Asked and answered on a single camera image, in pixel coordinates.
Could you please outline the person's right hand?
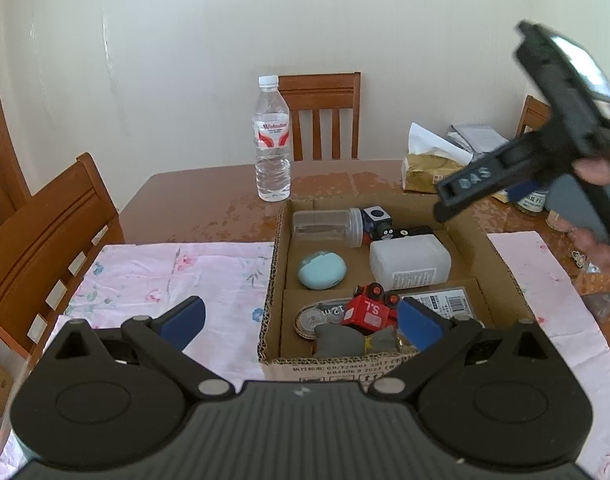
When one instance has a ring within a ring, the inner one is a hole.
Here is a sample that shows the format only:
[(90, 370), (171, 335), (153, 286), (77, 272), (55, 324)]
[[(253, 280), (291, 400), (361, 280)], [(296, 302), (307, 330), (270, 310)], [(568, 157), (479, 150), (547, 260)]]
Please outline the person's right hand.
[[(578, 176), (591, 184), (610, 184), (610, 162), (602, 158), (580, 159), (574, 163)], [(590, 259), (590, 262), (605, 273), (610, 274), (610, 246), (600, 244), (596, 236), (588, 229), (572, 226), (569, 236), (580, 252)]]

